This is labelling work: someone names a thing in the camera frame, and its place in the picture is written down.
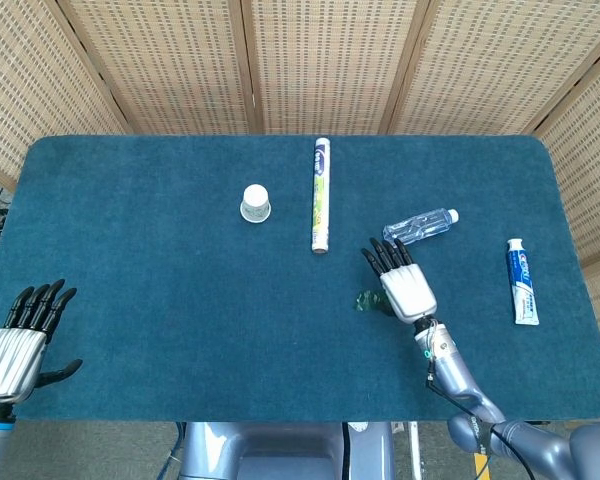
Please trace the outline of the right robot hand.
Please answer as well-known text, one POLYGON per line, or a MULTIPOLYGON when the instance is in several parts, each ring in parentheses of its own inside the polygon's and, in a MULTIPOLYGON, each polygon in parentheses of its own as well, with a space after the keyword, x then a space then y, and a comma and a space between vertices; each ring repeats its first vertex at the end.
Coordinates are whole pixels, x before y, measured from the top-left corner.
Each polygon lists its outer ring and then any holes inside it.
POLYGON ((372 249, 361 253, 385 292, 395 316, 406 324, 433 316, 436 297, 420 266, 403 242, 369 239, 372 249))

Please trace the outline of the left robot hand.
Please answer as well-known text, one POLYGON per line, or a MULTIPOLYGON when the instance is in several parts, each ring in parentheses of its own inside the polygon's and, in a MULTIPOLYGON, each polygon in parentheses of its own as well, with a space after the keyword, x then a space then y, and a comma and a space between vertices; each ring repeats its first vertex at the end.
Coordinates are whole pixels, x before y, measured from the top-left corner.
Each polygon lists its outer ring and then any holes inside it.
POLYGON ((60 279, 29 286, 12 302, 0 328, 0 404, 22 403, 34 390, 64 381, 82 366, 75 359, 60 370, 41 370, 64 310, 77 293, 64 284, 60 279))

